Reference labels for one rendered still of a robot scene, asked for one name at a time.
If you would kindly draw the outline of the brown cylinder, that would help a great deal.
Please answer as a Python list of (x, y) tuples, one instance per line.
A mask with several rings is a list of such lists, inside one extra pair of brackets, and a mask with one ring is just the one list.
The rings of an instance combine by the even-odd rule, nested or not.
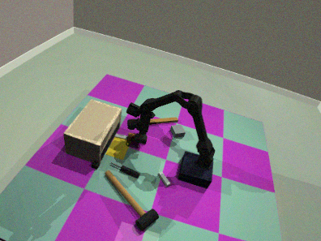
[(125, 140), (135, 141), (135, 135), (136, 134), (133, 134), (133, 133), (128, 133), (128, 136), (115, 134), (115, 137), (125, 139)]

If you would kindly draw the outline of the beige low cabinet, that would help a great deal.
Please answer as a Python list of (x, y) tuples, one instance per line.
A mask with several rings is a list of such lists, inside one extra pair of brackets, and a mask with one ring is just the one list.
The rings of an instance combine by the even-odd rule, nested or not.
[(115, 137), (121, 114), (122, 108), (91, 99), (63, 133), (66, 153), (91, 161), (95, 169), (105, 154), (123, 160), (131, 140)]

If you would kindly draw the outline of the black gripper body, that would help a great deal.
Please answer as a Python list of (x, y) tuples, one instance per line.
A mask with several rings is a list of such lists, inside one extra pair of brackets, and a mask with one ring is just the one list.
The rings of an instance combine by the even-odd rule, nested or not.
[(145, 132), (148, 132), (148, 127), (149, 127), (149, 123), (141, 123), (139, 121), (139, 134), (136, 134), (135, 135), (135, 142), (136, 143), (141, 143), (141, 144), (146, 144), (146, 141), (147, 141), (147, 134)]

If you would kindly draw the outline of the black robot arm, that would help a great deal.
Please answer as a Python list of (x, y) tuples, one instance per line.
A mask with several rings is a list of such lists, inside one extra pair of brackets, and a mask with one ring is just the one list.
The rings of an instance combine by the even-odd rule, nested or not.
[[(188, 99), (189, 101), (185, 101), (184, 99)], [(213, 156), (216, 150), (213, 148), (212, 142), (207, 138), (207, 131), (202, 115), (202, 97), (193, 93), (186, 93), (181, 90), (177, 90), (173, 93), (164, 95), (163, 97), (149, 98), (141, 106), (131, 102), (126, 110), (126, 113), (136, 118), (138, 117), (138, 119), (127, 120), (127, 128), (129, 130), (134, 130), (135, 128), (138, 130), (139, 121), (146, 124), (150, 122), (151, 118), (155, 117), (155, 114), (152, 112), (154, 109), (175, 101), (183, 108), (187, 109), (189, 114), (194, 119), (195, 128), (199, 137), (199, 142), (196, 145), (196, 148), (199, 152), (197, 166), (206, 170), (210, 170), (210, 165), (212, 164)]]

